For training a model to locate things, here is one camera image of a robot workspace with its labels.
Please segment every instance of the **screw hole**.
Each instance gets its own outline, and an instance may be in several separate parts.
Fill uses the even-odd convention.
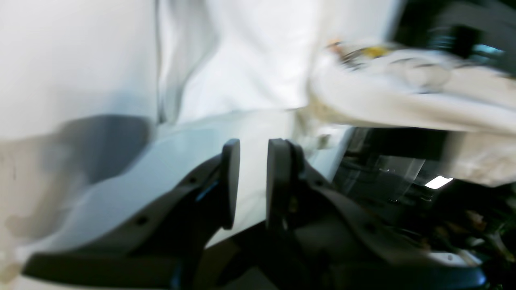
[[[365,229],[368,230],[370,233],[376,234],[376,227],[374,224],[368,222],[364,226],[365,226]]]
[[[149,218],[146,217],[146,216],[143,216],[143,217],[139,217],[137,220],[136,220],[136,224],[139,225],[139,226],[142,226],[146,223],[149,222]]]

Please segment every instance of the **black plastic part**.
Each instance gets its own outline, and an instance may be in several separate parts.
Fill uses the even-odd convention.
[[[269,142],[267,174],[267,229],[274,247],[284,249],[276,256],[290,255],[309,269],[297,266],[297,275],[281,277],[270,273],[283,271],[279,261],[256,256],[281,289],[296,283],[296,276],[317,289],[469,289],[486,281],[480,268],[443,266],[388,230],[333,190],[290,141]]]
[[[239,140],[103,237],[63,253],[33,255],[23,275],[96,287],[190,289],[202,251],[233,225]]]

